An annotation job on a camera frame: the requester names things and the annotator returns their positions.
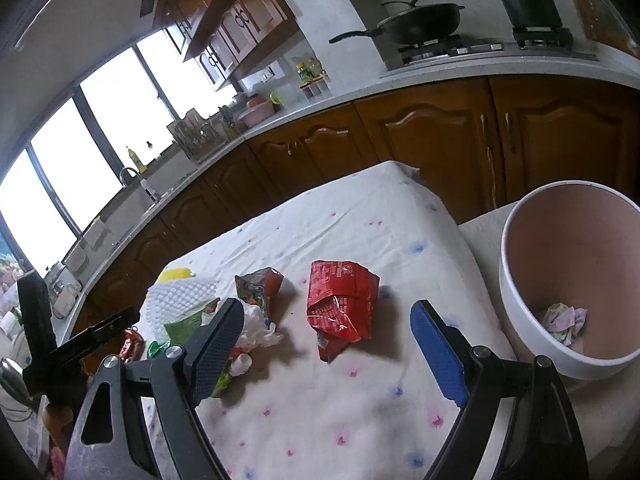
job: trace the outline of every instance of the bolt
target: bolt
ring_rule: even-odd
[[[169,359],[178,357],[181,353],[182,347],[178,345],[169,346],[169,348],[164,351],[164,355],[166,355]]]
[[[120,362],[120,358],[117,355],[107,355],[102,361],[102,364],[105,368],[113,368],[116,364]]]
[[[542,366],[543,368],[551,368],[551,365],[553,363],[551,362],[551,359],[549,359],[546,355],[539,355],[538,357],[536,357],[536,364],[538,366]]]
[[[479,359],[485,359],[491,355],[491,350],[482,345],[474,346],[474,355]]]

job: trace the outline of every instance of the wok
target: wok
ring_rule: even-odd
[[[455,32],[460,24],[460,9],[457,4],[432,4],[416,7],[418,0],[410,2],[391,1],[388,4],[405,4],[409,8],[385,18],[376,28],[369,30],[351,30],[331,38],[329,43],[337,43],[354,36],[375,38],[388,34],[391,40],[399,44],[421,44],[431,40],[442,40]]]

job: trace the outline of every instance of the kitchen counter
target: kitchen counter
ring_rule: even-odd
[[[69,339],[88,293],[127,244],[129,244],[151,219],[161,212],[175,196],[182,192],[223,156],[246,140],[289,123],[290,121],[346,102],[407,86],[456,78],[501,74],[553,74],[598,79],[640,90],[640,69],[638,69],[638,72],[632,69],[633,63],[637,61],[608,47],[600,48],[597,55],[599,60],[575,59],[567,56],[559,57],[553,55],[504,56],[454,60],[446,64],[416,68],[414,70],[407,70],[406,72],[375,75],[365,82],[361,81],[359,85],[354,86],[354,88],[333,88],[331,93],[315,97],[309,101],[298,102],[279,111],[274,116],[258,126],[251,128],[242,134],[241,137],[223,146],[222,149],[211,155],[199,165],[197,170],[193,171],[193,173],[188,175],[183,181],[169,190],[158,204],[145,212],[140,222],[114,247],[113,253],[100,264],[91,278],[87,280],[69,316],[63,320],[52,319],[58,344]]]

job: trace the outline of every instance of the wok handle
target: wok handle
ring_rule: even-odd
[[[383,4],[380,4],[380,5],[384,7],[385,5],[388,5],[388,4],[405,4],[405,5],[408,5],[409,7],[415,7],[416,3],[418,3],[418,0],[411,0],[410,2],[404,2],[402,0],[391,0],[389,2],[384,2]]]
[[[335,38],[331,38],[329,43],[338,43],[338,41],[346,40],[347,38],[354,38],[355,36],[365,36],[367,38],[375,38],[382,34],[381,28],[372,28],[371,30],[350,30],[349,32],[344,32],[342,34],[338,34]]]

